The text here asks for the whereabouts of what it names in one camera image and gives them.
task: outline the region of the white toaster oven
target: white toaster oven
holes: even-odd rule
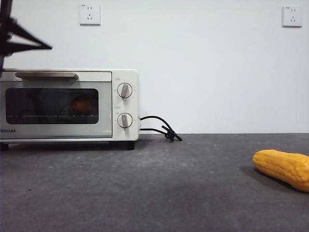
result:
[[[0,143],[126,141],[140,132],[135,70],[15,70],[0,79]]]

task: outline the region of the power cord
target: power cord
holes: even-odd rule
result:
[[[160,131],[154,128],[141,128],[141,131],[156,131],[158,133],[164,134],[165,138],[170,139],[172,142],[174,142],[175,137],[178,139],[178,141],[182,141],[183,139],[177,135],[177,133],[172,129],[172,127],[170,127],[170,125],[162,118],[158,117],[158,116],[146,116],[146,117],[142,117],[140,120],[145,120],[148,118],[156,118],[161,120],[162,122],[165,123],[165,125],[167,126],[162,126],[163,129],[165,129],[167,132],[164,131]]]

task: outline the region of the knob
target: knob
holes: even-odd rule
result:
[[[132,116],[129,114],[121,114],[117,121],[122,128],[128,128],[132,125]]]
[[[122,98],[128,98],[132,94],[132,87],[128,83],[122,83],[117,89],[118,95]]]

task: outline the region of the wall outlet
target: wall outlet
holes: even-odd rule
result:
[[[301,27],[302,26],[302,9],[297,6],[284,6],[283,7],[283,21],[284,27]]]
[[[82,4],[79,10],[80,25],[98,26],[100,25],[100,5]]]

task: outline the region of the black metal stand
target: black metal stand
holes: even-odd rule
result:
[[[134,150],[134,148],[135,148],[135,142],[134,141],[128,141],[127,142],[127,149],[128,150]]]
[[[0,77],[4,63],[4,57],[10,56],[15,52],[22,52],[34,49],[52,49],[51,46],[37,39],[11,18],[13,0],[2,0],[0,11]],[[12,35],[18,35],[36,44],[24,44],[10,42]]]
[[[0,151],[8,151],[9,150],[9,145],[0,143]]]

